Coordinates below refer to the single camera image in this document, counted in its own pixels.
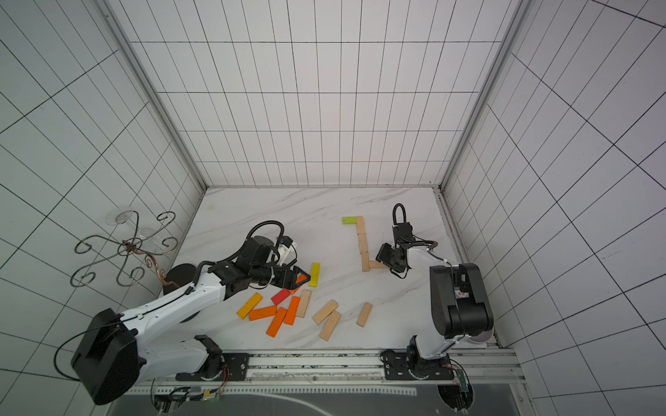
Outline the orange block upright middle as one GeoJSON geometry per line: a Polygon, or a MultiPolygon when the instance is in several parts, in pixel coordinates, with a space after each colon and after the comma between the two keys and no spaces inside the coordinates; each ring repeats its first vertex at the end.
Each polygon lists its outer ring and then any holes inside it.
{"type": "Polygon", "coordinates": [[[284,318],[284,324],[292,326],[296,320],[298,308],[300,305],[301,298],[298,296],[293,296],[291,298],[289,309],[284,318]]]}

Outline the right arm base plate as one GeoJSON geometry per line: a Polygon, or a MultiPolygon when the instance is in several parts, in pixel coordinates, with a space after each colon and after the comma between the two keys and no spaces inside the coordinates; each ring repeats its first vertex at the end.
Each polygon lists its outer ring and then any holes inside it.
{"type": "Polygon", "coordinates": [[[415,350],[384,350],[380,354],[387,381],[452,381],[455,378],[449,358],[421,358],[415,350]]]}

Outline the dark oval stand base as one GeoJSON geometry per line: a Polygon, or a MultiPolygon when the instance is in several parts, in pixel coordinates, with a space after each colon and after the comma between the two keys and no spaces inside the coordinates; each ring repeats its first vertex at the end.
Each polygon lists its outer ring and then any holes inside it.
{"type": "Polygon", "coordinates": [[[162,288],[162,294],[167,295],[176,289],[180,289],[194,280],[196,267],[191,263],[184,263],[173,267],[164,277],[166,285],[162,288]]]}

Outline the red wooden block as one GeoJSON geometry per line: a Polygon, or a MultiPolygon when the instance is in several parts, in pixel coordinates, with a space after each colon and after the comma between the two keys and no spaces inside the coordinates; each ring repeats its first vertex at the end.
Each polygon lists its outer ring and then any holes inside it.
{"type": "Polygon", "coordinates": [[[282,289],[275,296],[272,297],[272,303],[275,306],[280,305],[284,300],[288,299],[291,296],[291,291],[287,289],[282,289]]]}

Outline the yellow-green block upper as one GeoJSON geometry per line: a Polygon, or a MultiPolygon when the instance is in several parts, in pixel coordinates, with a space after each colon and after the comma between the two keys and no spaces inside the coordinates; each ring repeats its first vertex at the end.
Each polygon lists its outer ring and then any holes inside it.
{"type": "Polygon", "coordinates": [[[318,286],[318,280],[320,276],[321,264],[313,263],[310,268],[310,282],[309,286],[315,288],[318,286]]]}

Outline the natural block diagonal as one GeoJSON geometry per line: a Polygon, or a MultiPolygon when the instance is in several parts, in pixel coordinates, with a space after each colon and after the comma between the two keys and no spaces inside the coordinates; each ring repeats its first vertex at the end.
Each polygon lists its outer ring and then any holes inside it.
{"type": "Polygon", "coordinates": [[[326,319],[324,327],[319,334],[319,337],[324,341],[329,341],[332,333],[334,332],[338,322],[341,318],[341,314],[337,311],[333,311],[326,319]]]}
{"type": "Polygon", "coordinates": [[[328,318],[336,309],[338,308],[338,303],[335,300],[331,300],[324,307],[321,308],[315,315],[312,317],[315,324],[320,325],[326,318],[328,318]]]}
{"type": "Polygon", "coordinates": [[[363,216],[357,216],[357,234],[365,234],[365,223],[364,223],[364,217],[363,216]]]}

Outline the lilac bowl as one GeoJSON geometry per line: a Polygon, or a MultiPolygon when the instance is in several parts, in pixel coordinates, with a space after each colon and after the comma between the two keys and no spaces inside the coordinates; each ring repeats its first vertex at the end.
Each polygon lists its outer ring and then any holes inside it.
{"type": "Polygon", "coordinates": [[[468,336],[465,341],[474,345],[490,343],[494,339],[494,331],[484,331],[478,336],[468,336]]]}

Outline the long orange block bottom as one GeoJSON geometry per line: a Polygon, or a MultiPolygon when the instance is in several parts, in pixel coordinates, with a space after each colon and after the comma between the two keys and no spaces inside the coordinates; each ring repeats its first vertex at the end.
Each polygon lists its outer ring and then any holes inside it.
{"type": "Polygon", "coordinates": [[[271,338],[276,337],[277,333],[279,332],[279,329],[281,328],[284,322],[284,319],[286,318],[286,315],[287,315],[287,310],[284,308],[280,308],[276,312],[276,315],[274,315],[272,322],[266,331],[267,336],[270,336],[271,338]]]}

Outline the natural block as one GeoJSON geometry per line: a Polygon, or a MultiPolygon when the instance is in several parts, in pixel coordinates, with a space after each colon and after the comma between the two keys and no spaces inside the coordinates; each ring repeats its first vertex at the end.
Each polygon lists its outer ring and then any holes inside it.
{"type": "Polygon", "coordinates": [[[361,254],[361,258],[362,258],[362,271],[363,272],[369,272],[370,271],[370,264],[369,264],[369,254],[367,253],[367,251],[364,251],[361,254]]]}
{"type": "Polygon", "coordinates": [[[359,233],[357,235],[358,237],[358,244],[359,244],[359,252],[361,254],[367,253],[368,252],[368,242],[367,242],[367,236],[365,233],[359,233]]]}
{"type": "Polygon", "coordinates": [[[305,318],[309,306],[311,291],[303,291],[297,308],[296,317],[305,318]]]}
{"type": "Polygon", "coordinates": [[[370,303],[364,303],[364,306],[362,307],[361,313],[357,319],[357,325],[361,328],[364,328],[367,320],[369,319],[369,314],[373,308],[373,305],[370,303]]]}
{"type": "Polygon", "coordinates": [[[387,269],[387,266],[377,261],[369,261],[369,268],[373,270],[387,269]]]}

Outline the orange block lying horizontal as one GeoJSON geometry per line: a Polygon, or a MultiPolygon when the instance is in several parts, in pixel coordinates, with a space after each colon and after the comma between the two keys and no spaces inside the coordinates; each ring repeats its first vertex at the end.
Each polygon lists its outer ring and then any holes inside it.
{"type": "Polygon", "coordinates": [[[256,321],[256,320],[261,320],[269,317],[275,317],[277,314],[277,307],[275,305],[272,305],[270,307],[265,307],[261,309],[255,309],[252,310],[248,314],[248,318],[251,322],[256,321]]]}

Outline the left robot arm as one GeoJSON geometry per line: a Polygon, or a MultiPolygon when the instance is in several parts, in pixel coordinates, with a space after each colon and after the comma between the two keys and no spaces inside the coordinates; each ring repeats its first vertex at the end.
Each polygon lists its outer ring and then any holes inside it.
{"type": "Polygon", "coordinates": [[[106,309],[95,315],[75,336],[79,345],[70,362],[72,381],[81,383],[100,406],[119,399],[137,383],[160,377],[229,378],[223,350],[209,336],[160,346],[154,342],[253,284],[294,291],[310,282],[310,274],[297,266],[296,244],[284,234],[281,222],[273,221],[279,229],[274,240],[256,234],[269,224],[264,221],[251,228],[240,248],[227,258],[199,263],[192,282],[180,289],[122,314],[106,309]]]}

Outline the yellow-orange wooden block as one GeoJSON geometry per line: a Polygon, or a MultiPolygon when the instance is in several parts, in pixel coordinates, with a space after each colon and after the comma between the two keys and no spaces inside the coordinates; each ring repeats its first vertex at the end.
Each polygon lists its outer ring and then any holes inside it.
{"type": "Polygon", "coordinates": [[[246,317],[261,303],[262,300],[263,296],[255,293],[238,311],[238,317],[241,320],[245,320],[246,317]]]}

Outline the orange block upper diagonal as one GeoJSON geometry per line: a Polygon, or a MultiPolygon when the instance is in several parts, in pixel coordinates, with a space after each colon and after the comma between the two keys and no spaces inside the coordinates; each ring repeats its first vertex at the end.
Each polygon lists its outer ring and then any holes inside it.
{"type": "Polygon", "coordinates": [[[305,275],[300,275],[296,281],[297,287],[291,291],[291,294],[295,294],[299,288],[304,284],[308,282],[308,277],[305,275]]]}

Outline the natural block beside orange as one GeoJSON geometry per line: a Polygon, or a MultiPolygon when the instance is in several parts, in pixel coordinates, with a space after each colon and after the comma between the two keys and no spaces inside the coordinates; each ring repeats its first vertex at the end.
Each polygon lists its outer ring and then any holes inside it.
{"type": "Polygon", "coordinates": [[[303,291],[297,308],[296,317],[305,318],[309,306],[311,291],[303,291]]]}

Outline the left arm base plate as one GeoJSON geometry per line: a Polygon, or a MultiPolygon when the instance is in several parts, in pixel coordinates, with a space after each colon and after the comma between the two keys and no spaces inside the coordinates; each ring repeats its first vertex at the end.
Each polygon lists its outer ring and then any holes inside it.
{"type": "Polygon", "coordinates": [[[207,358],[194,373],[176,374],[176,381],[244,381],[251,355],[246,353],[223,353],[207,358]]]}

